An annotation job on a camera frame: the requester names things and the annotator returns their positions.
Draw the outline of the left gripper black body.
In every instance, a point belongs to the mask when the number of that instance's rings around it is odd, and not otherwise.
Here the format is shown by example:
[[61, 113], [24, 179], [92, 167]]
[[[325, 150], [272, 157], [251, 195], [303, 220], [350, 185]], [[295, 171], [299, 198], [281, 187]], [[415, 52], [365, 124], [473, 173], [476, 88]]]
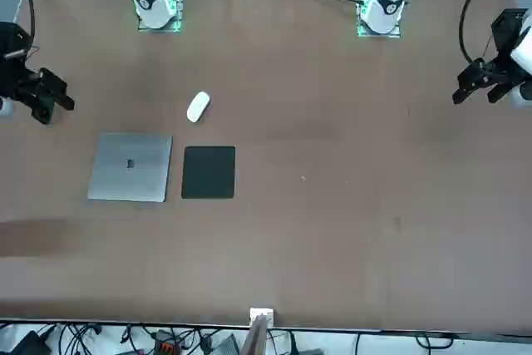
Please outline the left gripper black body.
[[493, 81], [528, 79], [528, 10], [507, 8], [491, 24], [496, 56], [479, 59], [480, 74]]

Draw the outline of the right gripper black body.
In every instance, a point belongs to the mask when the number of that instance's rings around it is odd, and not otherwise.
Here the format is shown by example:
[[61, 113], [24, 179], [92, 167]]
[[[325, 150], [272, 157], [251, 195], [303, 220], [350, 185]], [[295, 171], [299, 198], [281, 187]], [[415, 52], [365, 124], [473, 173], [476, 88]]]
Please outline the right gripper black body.
[[31, 48], [31, 37], [24, 29], [15, 22], [1, 22], [1, 98], [26, 100], [23, 86], [37, 80], [26, 67]]

